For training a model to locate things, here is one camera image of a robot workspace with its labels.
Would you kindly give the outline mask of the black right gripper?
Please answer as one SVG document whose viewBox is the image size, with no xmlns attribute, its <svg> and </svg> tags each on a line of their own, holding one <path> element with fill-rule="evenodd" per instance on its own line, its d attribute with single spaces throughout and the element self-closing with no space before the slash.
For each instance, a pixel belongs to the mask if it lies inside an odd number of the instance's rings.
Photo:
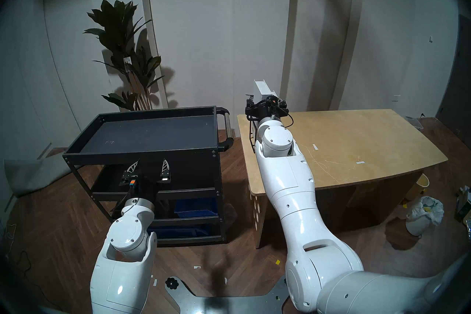
<svg viewBox="0 0 471 314">
<path fill-rule="evenodd" d="M 286 101 L 276 95 L 268 95 L 265 99 L 254 103 L 254 95 L 246 95 L 245 115 L 249 121 L 261 121 L 269 117 L 271 119 L 286 117 L 289 115 Z"/>
</svg>

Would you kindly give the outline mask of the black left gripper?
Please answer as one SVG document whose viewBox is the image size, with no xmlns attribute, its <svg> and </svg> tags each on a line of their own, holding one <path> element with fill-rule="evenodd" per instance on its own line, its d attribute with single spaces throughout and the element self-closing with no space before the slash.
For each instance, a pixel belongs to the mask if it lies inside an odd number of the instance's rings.
<svg viewBox="0 0 471 314">
<path fill-rule="evenodd" d="M 127 188 L 127 193 L 123 198 L 125 201 L 129 199 L 142 198 L 149 201 L 155 199 L 158 184 L 169 184 L 171 182 L 171 169 L 166 159 L 162 163 L 162 171 L 156 181 L 139 176 L 135 170 L 139 165 L 139 160 L 130 165 L 124 171 L 124 175 L 120 180 L 120 187 Z"/>
</svg>

